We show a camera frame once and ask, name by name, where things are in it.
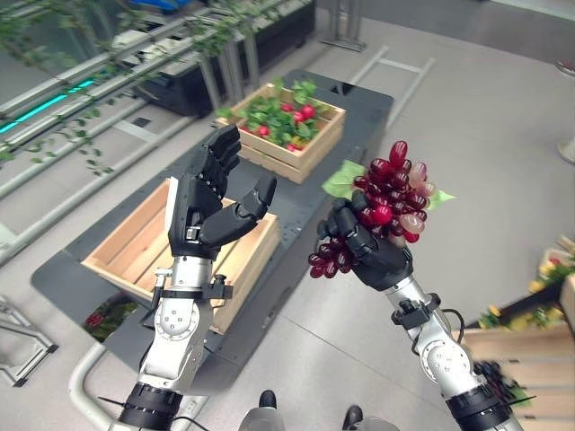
grape bunch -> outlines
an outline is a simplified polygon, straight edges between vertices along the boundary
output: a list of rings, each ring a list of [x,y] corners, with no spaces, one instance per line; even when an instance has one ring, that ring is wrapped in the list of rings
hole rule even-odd
[[[389,160],[374,159],[367,172],[353,181],[365,193],[368,207],[355,213],[358,221],[373,235],[386,238],[398,247],[420,238],[428,218],[425,208],[436,186],[428,182],[427,165],[412,163],[407,157],[407,142],[397,141]],[[310,254],[313,278],[333,278],[338,270],[347,273],[354,259],[341,237],[330,238]]]

grapes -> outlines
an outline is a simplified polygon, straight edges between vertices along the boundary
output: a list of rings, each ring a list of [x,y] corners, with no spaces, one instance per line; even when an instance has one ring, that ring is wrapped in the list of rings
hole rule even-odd
[[[324,258],[320,258],[317,253],[312,253],[307,258],[307,263],[315,267],[321,267],[327,263],[327,260]]]
[[[319,249],[317,249],[317,254],[322,258],[329,259],[333,256],[332,247],[330,247],[330,244],[321,244]]]
[[[422,209],[427,205],[427,200],[416,191],[410,191],[406,198],[407,202],[415,209]]]
[[[334,278],[338,272],[338,267],[333,260],[330,260],[323,269],[326,278]]]
[[[376,222],[376,224],[383,226],[384,224],[391,222],[393,216],[394,213],[392,212],[392,209],[382,205],[376,208],[371,217],[373,218],[374,222]]]
[[[353,185],[359,189],[365,190],[367,188],[367,184],[369,180],[364,176],[359,176],[353,179]]]
[[[309,275],[312,278],[319,278],[323,275],[323,267],[312,267],[309,271]]]
[[[356,217],[358,218],[359,222],[363,224],[365,227],[371,227],[375,224],[374,219],[372,217],[372,211],[373,209],[365,208],[356,214]]]
[[[399,189],[405,186],[409,182],[409,180],[410,177],[408,177],[407,173],[396,172],[392,177],[391,183],[395,188]]]
[[[367,192],[375,196],[381,195],[381,189],[373,182],[367,185]]]
[[[407,142],[397,141],[389,152],[389,163],[394,168],[401,168],[407,155]]]
[[[385,159],[374,159],[369,165],[369,169],[379,177],[384,177],[392,172],[392,165]]]
[[[341,201],[374,238],[400,248],[420,239],[428,219],[424,208],[436,192],[435,184],[428,181],[427,165],[412,163],[406,158],[407,150],[405,141],[397,141],[389,161],[374,159],[363,175],[353,179],[357,189],[352,203]],[[318,234],[326,241],[307,258],[311,277],[333,278],[338,271],[347,274],[360,265],[347,245],[347,238],[332,236],[327,222],[318,224]]]
[[[411,233],[422,233],[425,229],[425,224],[413,214],[400,215],[399,223],[403,229]]]

black cable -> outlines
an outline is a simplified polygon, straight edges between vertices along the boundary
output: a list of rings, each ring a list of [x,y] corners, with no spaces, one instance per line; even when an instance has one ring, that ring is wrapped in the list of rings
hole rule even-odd
[[[118,405],[118,406],[125,407],[125,404],[124,404],[123,402],[119,402],[119,401],[116,401],[116,400],[111,400],[110,398],[106,398],[106,397],[96,397],[96,398],[98,398],[99,400],[102,400],[102,401],[109,402],[109,403],[111,403],[111,404],[116,404],[116,405]]]
[[[417,346],[417,342],[420,340],[420,334],[417,334],[417,337],[415,337],[415,339],[413,339],[413,342],[411,343],[411,352],[415,355],[415,356],[419,356],[420,354],[417,353],[417,350],[415,350],[415,347]]]
[[[459,320],[459,335],[457,336],[457,344],[461,344],[461,341],[464,339],[464,333],[465,333],[464,316],[462,316],[461,313],[458,310],[456,310],[455,308],[444,308],[441,311],[442,312],[451,312],[452,314],[457,316],[457,319]]]
[[[192,424],[194,424],[196,427],[199,427],[201,429],[203,429],[203,431],[209,431],[209,429],[207,429],[206,427],[204,427],[203,425],[199,424],[198,422],[196,422],[194,419],[192,418],[188,418],[187,416],[178,416],[177,418],[174,418],[173,420],[178,420],[178,419],[186,419],[189,420]]]

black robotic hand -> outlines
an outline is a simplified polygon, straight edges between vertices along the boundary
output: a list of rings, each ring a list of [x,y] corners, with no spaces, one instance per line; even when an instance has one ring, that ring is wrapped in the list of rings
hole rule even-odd
[[[215,259],[222,245],[246,235],[266,214],[277,183],[269,174],[239,202],[222,209],[227,176],[240,162],[239,139],[237,127],[230,125],[196,147],[190,167],[179,178],[168,232],[174,257]]]
[[[327,220],[318,224],[317,233],[320,239],[344,238],[353,256],[353,272],[364,284],[383,291],[413,272],[411,253],[407,247],[400,249],[371,233],[358,221],[354,213],[366,207],[366,196],[360,190],[351,200],[335,199]]]

person's foot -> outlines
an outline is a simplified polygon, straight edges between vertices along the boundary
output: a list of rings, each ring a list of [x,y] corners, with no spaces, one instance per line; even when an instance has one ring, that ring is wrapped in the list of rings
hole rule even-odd
[[[277,409],[278,401],[276,400],[276,394],[269,389],[262,392],[260,395],[260,407],[272,407]]]
[[[555,63],[557,68],[568,76],[575,77],[575,63],[572,61],[560,60]]]
[[[343,419],[342,430],[356,429],[355,424],[363,420],[363,411],[360,406],[351,406]]]

